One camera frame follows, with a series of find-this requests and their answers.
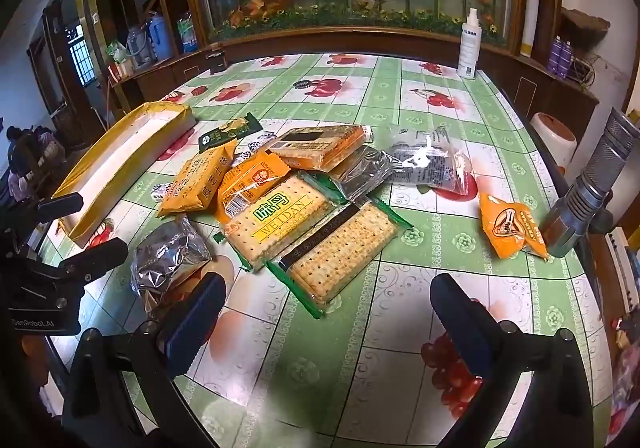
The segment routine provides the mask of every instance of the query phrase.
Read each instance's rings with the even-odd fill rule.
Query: spray bottle
[[[458,76],[472,80],[476,77],[476,62],[480,54],[480,39],[482,28],[478,23],[478,12],[475,8],[469,10],[466,24],[462,24],[460,38],[460,58],[458,58]]]

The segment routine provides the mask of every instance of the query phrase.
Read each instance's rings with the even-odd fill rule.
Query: yellow snack package
[[[480,213],[482,229],[500,258],[509,258],[520,250],[548,258],[542,234],[526,204],[507,203],[481,193]]]
[[[289,171],[276,154],[261,150],[225,173],[216,196],[215,215],[220,224],[235,218]]]
[[[237,145],[238,140],[234,139],[188,160],[164,195],[157,216],[207,208],[231,165]]]

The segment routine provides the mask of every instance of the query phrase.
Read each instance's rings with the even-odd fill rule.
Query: blue water bottle
[[[169,32],[167,31],[164,18],[160,15],[156,14],[151,18],[151,22],[149,22],[149,34],[151,35],[151,40],[154,43],[158,60],[171,58],[174,53],[169,41]]]

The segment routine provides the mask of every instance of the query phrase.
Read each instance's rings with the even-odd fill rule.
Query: table
[[[323,82],[332,78],[339,82]],[[299,80],[314,82],[295,89]],[[197,138],[234,116],[252,112],[278,134],[297,126],[361,123],[376,144],[391,125],[429,130],[443,124],[462,142],[479,189],[526,203],[540,222],[558,198],[540,153],[491,80],[478,72],[462,80],[452,68],[397,58],[307,54],[240,62],[205,72],[166,99],[188,104],[196,127],[144,173],[98,229],[135,246],[159,225],[153,184],[170,181],[197,153]],[[602,320],[576,254],[545,263],[519,253],[499,260],[486,240],[475,191],[452,197],[386,183],[379,195],[415,227],[395,238],[313,320],[268,271],[241,271],[228,244],[215,244],[217,222],[190,215],[203,237],[236,276],[210,341],[177,384],[223,448],[318,446],[376,448],[433,446],[452,426],[423,345],[444,332],[430,305],[430,281],[451,272],[472,298],[524,332],[571,329],[580,346],[593,400],[596,445],[609,423],[611,369]],[[79,248],[51,226],[41,254],[57,265]],[[129,287],[130,259],[87,286],[82,328],[132,332],[144,319]],[[70,363],[76,337],[54,344]],[[132,400],[146,425],[152,417],[132,374]],[[495,430],[492,446],[510,431],[530,383],[523,374]]]

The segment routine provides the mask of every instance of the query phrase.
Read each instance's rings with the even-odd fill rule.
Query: green snack packet
[[[231,141],[232,139],[240,140],[258,132],[259,130],[262,130],[262,125],[255,119],[255,116],[252,113],[248,112],[244,117],[235,118],[234,120],[228,121],[224,125],[201,135],[198,138],[199,152],[202,154],[202,152],[209,148],[219,146]]]

